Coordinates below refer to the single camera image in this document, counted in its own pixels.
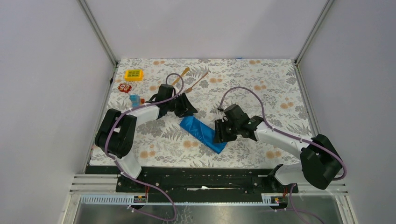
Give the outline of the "blue cloth napkin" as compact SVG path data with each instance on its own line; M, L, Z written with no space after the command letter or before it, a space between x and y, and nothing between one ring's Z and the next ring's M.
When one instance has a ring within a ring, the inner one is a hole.
M226 147L226 142L215 143L215 131L194 116L184 117L180 126L217 154L220 154Z

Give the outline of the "wooden spoon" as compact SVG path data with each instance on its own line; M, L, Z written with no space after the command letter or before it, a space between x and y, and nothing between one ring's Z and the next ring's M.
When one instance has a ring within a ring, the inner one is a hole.
M186 67L180 76L183 77L188 71L190 71L190 68ZM178 77L172 85L175 86L181 80L181 77Z

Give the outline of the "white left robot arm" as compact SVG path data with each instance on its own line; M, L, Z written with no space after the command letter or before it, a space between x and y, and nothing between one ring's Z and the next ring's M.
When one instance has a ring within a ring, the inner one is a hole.
M157 120L173 112L183 118L197 113L185 93L176 92L169 84L160 85L157 94L146 103L121 112L109 109L96 133L94 144L112 159L121 174L128 177L127 186L134 192L144 188L145 180L139 176L142 168L133 155L132 147L138 126Z

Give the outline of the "wooden fork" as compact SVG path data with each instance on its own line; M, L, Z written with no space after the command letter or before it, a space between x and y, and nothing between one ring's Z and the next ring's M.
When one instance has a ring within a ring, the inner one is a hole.
M208 74L209 74L209 72L206 72L198 81L196 81L192 86L190 86L190 87L185 91L185 93L186 93L186 94L187 94L187 93L190 93L190 92L193 90L193 88L195 87L195 85L197 85L201 80L203 80Z

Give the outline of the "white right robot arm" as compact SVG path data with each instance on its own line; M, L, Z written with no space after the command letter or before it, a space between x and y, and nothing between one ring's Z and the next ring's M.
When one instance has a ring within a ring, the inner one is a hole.
M226 109L218 107L224 114L215 120L215 143L231 142L238 136L257 142L271 144L299 158L299 163L279 164L268 174L269 189L280 192L286 185L307 181L310 185L325 190L345 170L345 164L329 139L321 134L310 140L283 131L265 118L249 117L237 104Z

